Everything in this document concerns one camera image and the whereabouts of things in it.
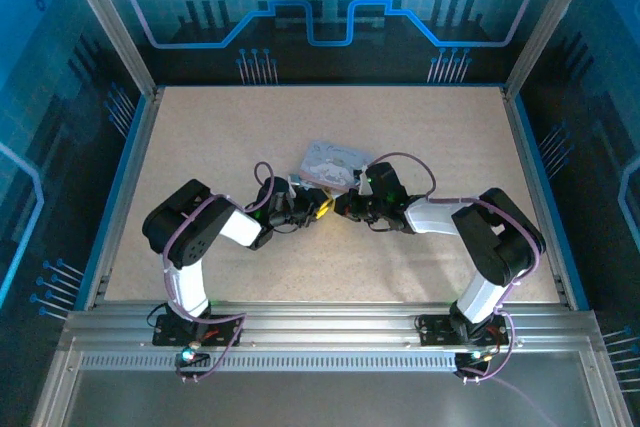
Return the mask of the cartoon print tin box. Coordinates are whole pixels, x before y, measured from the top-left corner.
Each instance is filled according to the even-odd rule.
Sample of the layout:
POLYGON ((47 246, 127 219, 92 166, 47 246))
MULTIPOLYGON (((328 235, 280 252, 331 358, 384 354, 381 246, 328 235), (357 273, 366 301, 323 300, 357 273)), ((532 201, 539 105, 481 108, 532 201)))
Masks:
POLYGON ((338 192, 347 192, 359 183, 361 171, 374 157, 365 151, 326 141, 312 141, 299 169, 305 182, 338 192))

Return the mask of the aluminium mounting beam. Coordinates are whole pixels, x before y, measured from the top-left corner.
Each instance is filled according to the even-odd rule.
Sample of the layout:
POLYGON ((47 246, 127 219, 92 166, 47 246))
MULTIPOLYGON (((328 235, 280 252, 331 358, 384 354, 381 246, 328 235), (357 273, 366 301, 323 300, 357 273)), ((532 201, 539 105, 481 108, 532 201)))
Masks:
MULTIPOLYGON (((60 351, 151 350, 146 322, 149 302, 105 302, 68 315, 60 351)), ((516 330, 517 354, 606 351, 596 316, 561 304, 508 304, 516 330)), ((248 351, 401 351, 417 350, 414 318, 446 315, 446 303, 390 302, 221 302, 213 314, 246 316, 240 350, 248 351)))

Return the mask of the small lit controller board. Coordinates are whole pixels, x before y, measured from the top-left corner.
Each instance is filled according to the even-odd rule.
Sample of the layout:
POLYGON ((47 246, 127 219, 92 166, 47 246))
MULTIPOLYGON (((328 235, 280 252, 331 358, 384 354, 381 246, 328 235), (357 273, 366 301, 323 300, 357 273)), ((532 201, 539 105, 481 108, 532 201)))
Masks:
POLYGON ((176 367, 179 369, 203 366, 205 365, 210 356, 206 352, 200 352, 193 347, 185 347, 176 357, 176 367))
POLYGON ((455 365, 458 370, 475 369, 485 372, 489 369, 489 364, 493 358, 493 353, 489 351, 471 351, 455 354, 455 365))

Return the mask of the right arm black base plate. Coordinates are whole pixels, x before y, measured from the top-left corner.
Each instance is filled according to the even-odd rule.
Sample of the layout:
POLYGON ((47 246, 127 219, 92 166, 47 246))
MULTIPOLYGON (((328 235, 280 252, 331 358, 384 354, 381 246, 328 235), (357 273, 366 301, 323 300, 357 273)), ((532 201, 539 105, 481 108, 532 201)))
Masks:
POLYGON ((499 346, 509 343, 503 317, 491 315, 470 323, 452 315, 422 314, 414 318, 414 329, 422 346, 499 346))

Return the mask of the aluminium table side rail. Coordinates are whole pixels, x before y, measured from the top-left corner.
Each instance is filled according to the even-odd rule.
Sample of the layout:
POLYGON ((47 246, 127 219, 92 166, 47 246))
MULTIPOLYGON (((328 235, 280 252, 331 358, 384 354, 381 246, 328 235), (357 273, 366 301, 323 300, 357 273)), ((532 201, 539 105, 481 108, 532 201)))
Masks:
POLYGON ((576 310, 577 304, 570 284, 562 244, 557 236, 552 212, 547 204, 543 176, 539 170, 540 163, 535 157, 537 147, 530 142, 526 125, 520 116, 516 102, 507 95, 505 87, 500 88, 500 93, 537 219, 538 229, 546 241, 546 256, 559 302, 569 310, 576 310))
POLYGON ((75 311, 94 308, 103 279, 109 282, 164 91, 164 86, 159 87, 152 100, 141 99, 136 108, 76 297, 75 311))

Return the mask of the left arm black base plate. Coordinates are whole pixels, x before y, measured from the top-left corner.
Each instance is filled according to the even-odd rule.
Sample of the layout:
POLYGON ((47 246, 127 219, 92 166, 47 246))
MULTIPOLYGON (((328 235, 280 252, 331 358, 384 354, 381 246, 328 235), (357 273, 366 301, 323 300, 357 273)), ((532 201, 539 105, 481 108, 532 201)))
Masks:
POLYGON ((204 347, 222 347, 231 341, 239 327, 239 319, 204 324, 190 322, 173 313, 164 314, 156 319, 152 344, 163 347, 184 347, 192 342, 198 342, 204 347))

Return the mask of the aluminium frame post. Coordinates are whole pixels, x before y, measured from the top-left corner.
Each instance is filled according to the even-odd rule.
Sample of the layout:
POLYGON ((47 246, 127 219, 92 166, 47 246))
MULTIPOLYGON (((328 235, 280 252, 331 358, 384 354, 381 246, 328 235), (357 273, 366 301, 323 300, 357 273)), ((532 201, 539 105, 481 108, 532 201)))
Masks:
POLYGON ((514 101, 573 0, 548 0, 504 86, 504 99, 514 101))
POLYGON ((112 0, 86 0, 123 65, 147 101, 156 98, 157 86, 112 0))

